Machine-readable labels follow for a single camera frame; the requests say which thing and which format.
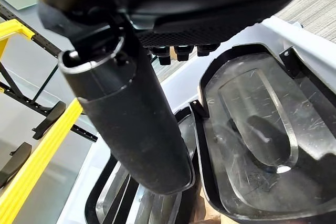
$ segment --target yellow metal bar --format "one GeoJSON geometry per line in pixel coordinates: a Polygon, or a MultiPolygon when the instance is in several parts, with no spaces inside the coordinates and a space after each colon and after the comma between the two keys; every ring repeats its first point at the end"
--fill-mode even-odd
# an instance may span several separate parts
{"type": "Polygon", "coordinates": [[[16,19],[11,19],[0,24],[0,38],[7,37],[12,33],[21,33],[28,39],[31,39],[32,36],[34,35],[34,32],[29,30],[27,27],[25,27],[16,19]]]}
{"type": "Polygon", "coordinates": [[[0,59],[6,48],[8,38],[15,33],[21,33],[27,39],[31,39],[32,36],[35,34],[16,19],[2,22],[0,24],[0,59]]]}
{"type": "Polygon", "coordinates": [[[5,51],[7,41],[8,41],[8,38],[0,40],[0,60],[1,60],[1,56],[2,56],[3,52],[5,51]]]}
{"type": "Polygon", "coordinates": [[[78,100],[74,99],[14,177],[12,183],[0,197],[1,224],[12,224],[44,169],[82,111],[78,100]]]}

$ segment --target scratched plastic surface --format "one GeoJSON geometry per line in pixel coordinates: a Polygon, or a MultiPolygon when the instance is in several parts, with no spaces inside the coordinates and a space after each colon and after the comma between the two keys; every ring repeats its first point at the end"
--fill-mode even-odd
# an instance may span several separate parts
{"type": "Polygon", "coordinates": [[[268,54],[236,58],[215,73],[205,88],[204,126],[228,212],[308,216],[336,205],[336,140],[310,102],[319,95],[268,54]],[[314,91],[310,97],[302,84],[314,91]]]}

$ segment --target black metal rack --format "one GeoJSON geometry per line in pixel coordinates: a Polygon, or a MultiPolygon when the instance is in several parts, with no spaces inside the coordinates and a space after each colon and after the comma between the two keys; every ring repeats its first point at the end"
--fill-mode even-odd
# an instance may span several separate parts
{"type": "MultiPolygon", "coordinates": [[[[10,10],[8,10],[2,4],[0,4],[0,17],[3,18],[4,20],[16,19],[20,23],[22,23],[24,26],[29,28],[32,32],[35,33],[32,36],[31,40],[33,42],[35,42],[36,44],[38,44],[40,47],[42,47],[44,50],[46,50],[48,53],[50,53],[55,58],[57,58],[58,55],[61,53],[61,50],[59,48],[57,48],[54,44],[52,44],[50,41],[48,41],[45,37],[43,37],[41,34],[39,34],[37,31],[35,31],[33,28],[31,28],[28,24],[26,24],[24,21],[22,21],[19,17],[17,17],[15,14],[13,14],[10,10]]],[[[51,80],[51,78],[53,77],[53,75],[55,74],[57,69],[58,69],[58,65],[56,65],[53,68],[53,70],[51,71],[51,73],[49,74],[47,79],[44,81],[44,83],[42,84],[40,89],[37,91],[35,96],[32,99],[30,99],[30,98],[28,98],[28,97],[26,97],[22,94],[22,92],[20,91],[20,89],[18,88],[18,86],[16,85],[14,80],[8,74],[7,70],[0,63],[0,73],[3,75],[3,77],[5,78],[7,83],[9,84],[9,86],[8,86],[8,85],[0,82],[0,89],[2,89],[4,94],[13,98],[14,100],[18,101],[19,103],[23,104],[24,106],[36,111],[37,113],[39,113],[39,114],[41,114],[45,117],[48,117],[52,113],[54,108],[49,108],[49,107],[42,106],[42,105],[38,104],[36,102],[36,100],[40,96],[40,94],[43,92],[44,88],[49,83],[49,81],[51,80]]],[[[55,119],[59,118],[60,116],[61,116],[61,114],[57,115],[55,117],[55,119]]],[[[43,129],[44,131],[46,131],[49,128],[48,125],[49,124],[46,125],[47,127],[44,127],[44,129],[43,129]]],[[[86,139],[88,139],[92,142],[96,142],[97,139],[98,139],[94,134],[82,129],[81,127],[79,127],[77,125],[74,125],[71,128],[71,130],[73,132],[79,134],[80,136],[85,137],[86,139]]]]}

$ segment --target black plastic frame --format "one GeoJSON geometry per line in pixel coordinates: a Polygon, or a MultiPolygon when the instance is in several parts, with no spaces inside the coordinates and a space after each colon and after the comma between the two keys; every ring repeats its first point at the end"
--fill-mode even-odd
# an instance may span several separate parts
{"type": "Polygon", "coordinates": [[[61,117],[65,112],[66,104],[58,101],[55,106],[50,110],[49,115],[32,131],[35,132],[33,139],[39,140],[43,137],[45,132],[61,117]]]}
{"type": "Polygon", "coordinates": [[[5,69],[4,65],[2,65],[1,62],[0,62],[0,73],[5,78],[5,80],[8,82],[8,84],[12,88],[12,91],[15,93],[15,95],[22,99],[24,95],[22,94],[21,90],[16,85],[14,80],[10,77],[9,73],[7,72],[7,70],[5,69]]]}
{"type": "MultiPolygon", "coordinates": [[[[324,214],[319,214],[311,217],[303,217],[297,219],[286,219],[286,217],[282,217],[281,219],[239,219],[237,216],[233,216],[227,212],[227,210],[222,205],[218,187],[216,183],[216,179],[214,177],[212,162],[208,152],[208,146],[206,141],[205,130],[203,127],[203,122],[205,119],[209,118],[209,110],[205,99],[205,87],[212,78],[212,76],[218,71],[218,69],[225,64],[227,61],[232,60],[234,58],[251,55],[251,54],[261,54],[267,53],[273,55],[264,45],[262,44],[249,44],[249,45],[240,45],[233,47],[232,49],[224,52],[218,58],[213,60],[213,62],[209,65],[205,73],[203,74],[200,80],[200,93],[202,104],[198,101],[192,101],[190,103],[190,107],[195,119],[196,126],[196,142],[197,142],[197,150],[198,150],[198,162],[199,162],[199,170],[201,174],[202,186],[204,189],[204,194],[210,205],[218,212],[228,216],[229,218],[239,222],[239,223],[265,223],[265,224],[329,224],[335,223],[336,211],[327,212],[324,214]]],[[[285,70],[285,72],[295,81],[296,78],[307,77],[309,80],[319,89],[319,91],[332,103],[334,107],[336,107],[336,94],[333,93],[305,64],[300,60],[298,55],[296,54],[293,48],[289,48],[280,54],[281,59],[284,62],[282,65],[279,61],[279,65],[285,70]]],[[[315,105],[314,108],[320,114],[321,111],[318,110],[315,105]]]]}
{"type": "MultiPolygon", "coordinates": [[[[185,107],[175,113],[175,118],[177,122],[180,122],[191,114],[191,109],[189,107],[185,107]]],[[[194,167],[198,166],[197,150],[195,150],[192,163],[194,167]]],[[[87,199],[85,205],[85,220],[87,224],[100,224],[96,214],[97,200],[116,164],[117,160],[111,155],[87,199]]],[[[201,178],[199,170],[195,169],[195,183],[190,189],[182,192],[181,204],[179,212],[176,216],[175,224],[185,224],[189,222],[194,209],[194,202],[196,200],[200,180],[201,178]]],[[[121,190],[118,193],[120,196],[118,197],[119,200],[116,202],[114,201],[110,207],[110,210],[113,211],[113,214],[110,214],[109,210],[103,223],[126,223],[130,207],[132,206],[135,193],[137,192],[136,190],[138,189],[138,185],[139,184],[133,178],[129,178],[127,185],[125,184],[124,186],[124,190],[121,190]]]]}

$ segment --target black metal bracket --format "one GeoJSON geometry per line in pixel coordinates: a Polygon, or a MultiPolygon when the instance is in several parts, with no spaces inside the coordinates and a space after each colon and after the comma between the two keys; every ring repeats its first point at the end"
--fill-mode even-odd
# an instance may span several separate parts
{"type": "Polygon", "coordinates": [[[180,208],[176,216],[174,224],[185,224],[190,222],[191,215],[194,210],[197,195],[201,189],[201,176],[198,169],[198,150],[196,149],[193,157],[193,166],[195,167],[195,184],[190,189],[182,192],[180,208]]]}
{"type": "Polygon", "coordinates": [[[64,102],[57,102],[56,105],[50,110],[47,117],[32,131],[35,132],[33,139],[39,140],[43,137],[44,133],[60,118],[65,112],[66,104],[64,102]]]}
{"type": "Polygon", "coordinates": [[[210,155],[208,152],[208,145],[206,142],[206,136],[203,128],[203,116],[199,113],[199,107],[201,104],[191,102],[190,108],[194,115],[195,127],[196,127],[196,145],[199,161],[199,171],[201,174],[202,186],[204,188],[204,194],[209,204],[218,212],[227,213],[223,207],[221,199],[218,193],[218,187],[216,186],[216,180],[213,174],[212,165],[210,162],[210,155]]]}
{"type": "Polygon", "coordinates": [[[21,93],[20,89],[18,88],[18,86],[16,85],[16,83],[14,82],[14,80],[10,77],[9,73],[7,72],[7,70],[5,69],[4,65],[2,65],[1,62],[0,62],[0,73],[3,75],[3,77],[5,78],[5,80],[8,82],[8,84],[10,85],[10,87],[13,89],[13,92],[19,98],[23,98],[23,94],[21,93]]]}
{"type": "Polygon", "coordinates": [[[24,142],[18,149],[10,153],[12,158],[0,170],[0,188],[6,185],[8,180],[20,170],[29,158],[31,152],[31,145],[24,142]]]}
{"type": "Polygon", "coordinates": [[[206,111],[203,108],[203,106],[201,105],[201,103],[199,102],[199,100],[192,101],[190,103],[190,106],[192,108],[192,111],[197,112],[197,114],[200,115],[202,118],[209,118],[210,117],[209,112],[206,111]]]}
{"type": "Polygon", "coordinates": [[[294,47],[287,48],[279,54],[280,59],[285,65],[285,71],[289,76],[295,78],[300,73],[300,60],[294,47]]]}

